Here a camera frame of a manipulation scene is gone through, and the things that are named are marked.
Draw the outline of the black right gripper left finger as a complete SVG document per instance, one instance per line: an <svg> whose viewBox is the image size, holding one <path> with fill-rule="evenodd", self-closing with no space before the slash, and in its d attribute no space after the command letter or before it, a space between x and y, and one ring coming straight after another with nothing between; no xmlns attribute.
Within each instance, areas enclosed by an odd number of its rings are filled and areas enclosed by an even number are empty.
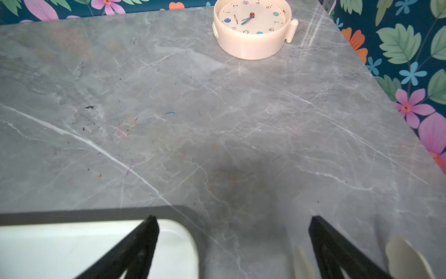
<svg viewBox="0 0 446 279"><path fill-rule="evenodd" d="M160 233L157 218L149 216L79 279L147 279Z"/></svg>

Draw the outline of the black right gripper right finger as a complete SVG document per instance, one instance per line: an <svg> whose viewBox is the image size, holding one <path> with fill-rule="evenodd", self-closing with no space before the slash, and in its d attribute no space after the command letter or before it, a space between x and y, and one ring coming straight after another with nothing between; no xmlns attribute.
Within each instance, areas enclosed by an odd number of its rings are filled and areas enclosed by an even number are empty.
<svg viewBox="0 0 446 279"><path fill-rule="evenodd" d="M391 276L374 264L321 216L314 216L308 229L319 272L323 279L389 279Z"/></svg>

